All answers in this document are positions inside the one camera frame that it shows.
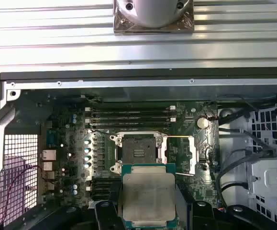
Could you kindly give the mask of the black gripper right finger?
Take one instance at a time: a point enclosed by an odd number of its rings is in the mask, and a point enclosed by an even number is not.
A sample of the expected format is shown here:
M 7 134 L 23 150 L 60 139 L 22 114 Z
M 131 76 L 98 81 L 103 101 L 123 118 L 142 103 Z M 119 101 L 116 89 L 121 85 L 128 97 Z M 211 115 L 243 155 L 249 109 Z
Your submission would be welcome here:
M 186 184 L 176 185 L 176 211 L 184 230 L 277 230 L 277 221 L 242 205 L 223 211 L 195 200 Z

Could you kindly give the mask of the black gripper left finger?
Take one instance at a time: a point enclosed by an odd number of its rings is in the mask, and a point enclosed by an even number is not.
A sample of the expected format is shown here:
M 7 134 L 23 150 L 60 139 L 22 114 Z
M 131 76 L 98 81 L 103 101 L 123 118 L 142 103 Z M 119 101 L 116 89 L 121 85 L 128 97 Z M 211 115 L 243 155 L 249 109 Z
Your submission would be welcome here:
M 118 215 L 118 199 L 121 184 L 114 183 L 110 187 L 107 200 L 96 201 L 88 207 L 77 208 L 75 211 L 68 210 L 58 230 L 122 230 L 123 221 Z

